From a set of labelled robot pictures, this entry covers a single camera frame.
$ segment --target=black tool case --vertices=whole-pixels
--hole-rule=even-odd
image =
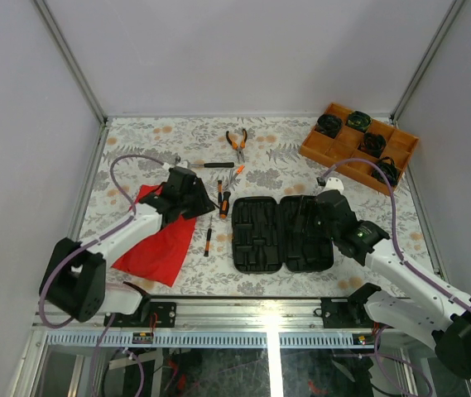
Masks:
[[[333,245],[325,237],[315,196],[238,198],[233,203],[233,263],[242,273],[328,270]]]

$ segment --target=floral tablecloth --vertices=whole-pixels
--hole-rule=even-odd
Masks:
[[[316,194],[316,176],[325,167],[298,154],[301,143],[315,124],[312,117],[192,117],[192,118],[115,118],[109,127],[103,157],[94,181],[81,231],[81,238],[94,237],[118,220],[128,204],[109,177],[110,163],[129,153],[153,155],[163,161],[235,161],[235,151],[224,134],[248,130],[244,150],[246,167],[233,184],[231,203],[238,197],[272,196],[278,202],[290,194]],[[212,198],[217,196],[217,180],[227,181],[228,170],[196,170]],[[131,196],[142,184],[159,184],[167,172],[151,161],[124,160],[116,176]],[[390,230],[391,207],[387,196],[335,174],[345,186],[344,194],[359,218],[374,221]],[[416,209],[406,177],[396,191],[397,228],[401,246],[422,265],[431,269]],[[401,295],[397,287],[380,275],[365,270],[355,261],[334,252],[334,265],[319,273],[292,273],[285,266],[271,275],[245,275],[234,265],[231,249],[231,219],[214,217],[209,258],[204,258],[205,234],[209,216],[200,217],[185,262],[172,288],[111,269],[107,279],[140,285],[151,294],[210,294],[229,296],[314,297],[346,296],[365,282],[380,285]]]

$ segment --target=wooden compartment box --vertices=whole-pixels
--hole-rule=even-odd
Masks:
[[[358,146],[363,141],[363,132],[346,126],[348,115],[352,111],[353,110],[338,105],[337,103],[331,103],[325,113],[335,115],[342,120],[342,128],[338,135],[335,138],[330,138],[316,131],[316,126],[314,126],[303,142],[303,145],[301,145],[300,154],[328,167],[340,160],[353,157],[370,160],[376,164],[381,158],[389,156],[395,161],[395,166],[399,171],[398,185],[398,181],[401,180],[411,155],[417,147],[419,138],[395,127],[388,126],[383,122],[372,120],[368,132],[382,135],[386,139],[386,147],[382,151],[382,154],[379,157],[373,157],[358,149]],[[337,169],[340,174],[389,195],[390,192],[386,184],[372,177],[372,170],[372,166],[354,161],[341,165]]]

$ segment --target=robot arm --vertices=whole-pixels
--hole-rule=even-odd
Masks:
[[[171,168],[161,192],[141,198],[135,213],[129,212],[101,234],[108,238],[101,238],[73,258],[53,279],[46,299],[79,322],[96,313],[131,314],[143,322],[149,310],[148,294],[129,283],[106,283],[106,270],[138,242],[180,215],[191,219],[213,210],[202,180],[191,170]],[[64,238],[55,245],[40,292],[50,273],[86,243]]]
[[[461,299],[471,307],[471,296],[431,274],[412,258],[405,259],[421,274],[443,285],[451,298],[440,294],[412,273],[395,253],[389,235],[369,221],[357,220],[347,199],[337,190],[316,197],[320,221],[340,252],[360,265],[383,275],[413,302],[397,299],[374,285],[355,292],[371,320],[390,325],[432,348],[457,376],[471,378],[471,313],[455,304]]]

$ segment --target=pliers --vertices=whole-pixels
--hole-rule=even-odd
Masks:
[[[246,128],[243,128],[243,141],[241,144],[238,145],[237,142],[233,142],[229,139],[229,131],[226,131],[226,140],[232,146],[232,148],[237,152],[237,161],[244,162],[244,152],[243,149],[246,146],[246,140],[248,139],[248,133],[246,132]]]

